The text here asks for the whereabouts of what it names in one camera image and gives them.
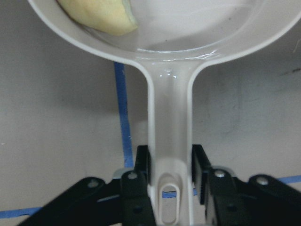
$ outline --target black bracket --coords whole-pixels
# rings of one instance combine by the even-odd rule
[[[192,149],[192,176],[206,222],[215,226],[300,225],[301,193],[268,175],[247,183],[214,169],[201,145]]]
[[[85,178],[19,226],[155,226],[147,194],[151,157],[137,149],[134,170],[110,183]],[[301,193],[268,175],[247,183],[225,169],[214,168],[201,145],[192,147],[192,180],[206,223],[213,226],[300,225]]]

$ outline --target handle hole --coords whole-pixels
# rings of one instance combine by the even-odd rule
[[[165,186],[161,196],[161,220],[166,225],[173,224],[177,219],[178,194],[174,186]]]

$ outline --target screw head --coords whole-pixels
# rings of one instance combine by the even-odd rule
[[[214,172],[214,175],[216,175],[218,178],[223,178],[223,177],[225,177],[225,172],[218,169]]]
[[[132,171],[130,174],[128,174],[127,178],[129,178],[130,180],[134,180],[138,177],[138,175]]]
[[[95,188],[99,185],[99,182],[95,179],[90,180],[90,182],[87,184],[88,188]]]
[[[268,185],[269,184],[269,181],[264,177],[258,177],[256,179],[256,182],[260,185]]]

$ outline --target white ladle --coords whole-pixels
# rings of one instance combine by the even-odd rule
[[[250,54],[301,17],[300,0],[131,0],[138,30],[113,37],[74,23],[54,0],[29,0],[57,34],[101,57],[137,67],[148,83],[149,195],[160,225],[193,224],[192,85],[207,66]],[[164,222],[162,191],[177,191]]]

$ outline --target blue tape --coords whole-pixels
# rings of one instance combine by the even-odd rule
[[[0,211],[0,218],[17,218],[17,217],[24,216],[24,215],[31,216],[32,214],[37,212],[39,209],[41,209],[41,207]]]
[[[197,195],[196,189],[193,189],[193,195]],[[177,192],[162,192],[162,198],[163,199],[169,199],[169,198],[175,198],[177,197]]]
[[[291,184],[291,183],[298,183],[301,182],[301,175],[292,176],[292,177],[285,177],[285,178],[278,178],[281,182],[285,184]]]
[[[119,107],[120,127],[124,155],[124,167],[133,167],[132,140],[127,116],[127,87],[124,65],[114,62],[116,89]]]

